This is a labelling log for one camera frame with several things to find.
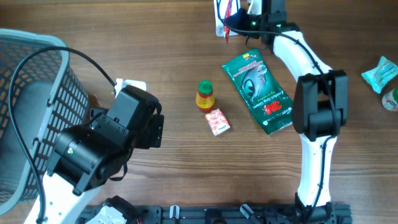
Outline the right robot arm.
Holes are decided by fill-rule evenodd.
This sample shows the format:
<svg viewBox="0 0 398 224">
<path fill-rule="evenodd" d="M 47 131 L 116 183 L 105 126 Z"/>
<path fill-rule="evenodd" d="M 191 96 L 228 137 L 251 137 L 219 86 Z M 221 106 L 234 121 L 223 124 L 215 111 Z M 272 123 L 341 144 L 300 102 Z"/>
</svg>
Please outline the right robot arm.
<svg viewBox="0 0 398 224">
<path fill-rule="evenodd" d="M 287 22 L 284 1 L 260 1 L 259 12 L 239 9 L 221 22 L 232 31 L 261 39 L 281 59 L 297 86 L 292 124 L 300 135 L 302 171 L 295 202 L 273 205 L 265 222 L 338 223 L 349 206 L 331 202 L 331 159 L 337 136 L 348 114 L 348 77 L 324 64 L 306 43 L 299 27 Z"/>
</svg>

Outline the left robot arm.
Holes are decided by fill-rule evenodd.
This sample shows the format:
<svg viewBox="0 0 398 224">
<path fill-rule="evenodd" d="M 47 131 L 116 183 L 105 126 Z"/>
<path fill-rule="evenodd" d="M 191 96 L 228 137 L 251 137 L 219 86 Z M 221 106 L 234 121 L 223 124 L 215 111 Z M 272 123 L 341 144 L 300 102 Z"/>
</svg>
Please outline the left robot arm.
<svg viewBox="0 0 398 224">
<path fill-rule="evenodd" d="M 116 180 L 135 148 L 160 147 L 164 116 L 159 100 L 128 85 L 109 110 L 55 138 L 32 212 L 41 223 L 74 223 L 108 179 Z"/>
</svg>

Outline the green lid white jar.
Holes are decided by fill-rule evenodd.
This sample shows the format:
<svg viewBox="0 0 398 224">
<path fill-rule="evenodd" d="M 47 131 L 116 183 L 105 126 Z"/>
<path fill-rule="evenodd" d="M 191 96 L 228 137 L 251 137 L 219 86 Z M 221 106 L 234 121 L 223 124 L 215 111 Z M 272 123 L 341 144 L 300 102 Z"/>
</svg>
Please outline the green lid white jar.
<svg viewBox="0 0 398 224">
<path fill-rule="evenodd" d="M 382 97 L 382 105 L 388 111 L 397 112 L 397 91 L 398 88 L 394 88 Z"/>
</svg>

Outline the red sriracha sauce bottle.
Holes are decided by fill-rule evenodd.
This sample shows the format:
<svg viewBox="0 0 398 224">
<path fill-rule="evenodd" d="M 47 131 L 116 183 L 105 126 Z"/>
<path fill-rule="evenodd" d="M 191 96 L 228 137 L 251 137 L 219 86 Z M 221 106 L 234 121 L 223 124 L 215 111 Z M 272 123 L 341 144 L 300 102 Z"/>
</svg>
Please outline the red sriracha sauce bottle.
<svg viewBox="0 0 398 224">
<path fill-rule="evenodd" d="M 202 80 L 198 84 L 195 102 L 198 109 L 204 113 L 209 113 L 213 109 L 215 96 L 213 94 L 213 85 L 209 80 Z"/>
</svg>

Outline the red white tissue pack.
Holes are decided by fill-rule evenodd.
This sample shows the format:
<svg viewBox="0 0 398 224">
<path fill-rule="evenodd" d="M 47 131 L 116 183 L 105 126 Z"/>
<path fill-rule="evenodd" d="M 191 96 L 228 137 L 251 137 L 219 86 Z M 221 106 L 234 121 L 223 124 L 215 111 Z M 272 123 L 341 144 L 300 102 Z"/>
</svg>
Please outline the red white tissue pack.
<svg viewBox="0 0 398 224">
<path fill-rule="evenodd" d="M 205 119 L 207 120 L 214 136 L 218 136 L 231 128 L 228 120 L 220 109 L 213 110 L 206 114 Z"/>
</svg>

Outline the teal tissue pack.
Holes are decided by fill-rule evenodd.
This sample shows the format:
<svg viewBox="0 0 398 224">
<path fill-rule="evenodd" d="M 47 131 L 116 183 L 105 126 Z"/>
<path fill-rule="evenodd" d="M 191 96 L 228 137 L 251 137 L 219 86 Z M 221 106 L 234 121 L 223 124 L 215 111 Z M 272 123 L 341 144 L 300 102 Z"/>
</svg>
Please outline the teal tissue pack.
<svg viewBox="0 0 398 224">
<path fill-rule="evenodd" d="M 361 76 L 376 93 L 380 94 L 382 89 L 397 76 L 397 65 L 382 56 L 375 68 L 362 73 Z"/>
</svg>

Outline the green glove package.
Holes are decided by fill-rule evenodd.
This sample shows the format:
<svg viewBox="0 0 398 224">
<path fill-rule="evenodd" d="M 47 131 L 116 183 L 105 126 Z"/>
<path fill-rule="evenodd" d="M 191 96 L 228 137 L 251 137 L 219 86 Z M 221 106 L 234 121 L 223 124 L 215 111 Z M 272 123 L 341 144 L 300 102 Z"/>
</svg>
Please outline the green glove package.
<svg viewBox="0 0 398 224">
<path fill-rule="evenodd" d="M 238 55 L 221 68 L 266 134 L 292 125 L 293 101 L 274 79 L 258 49 Z"/>
</svg>

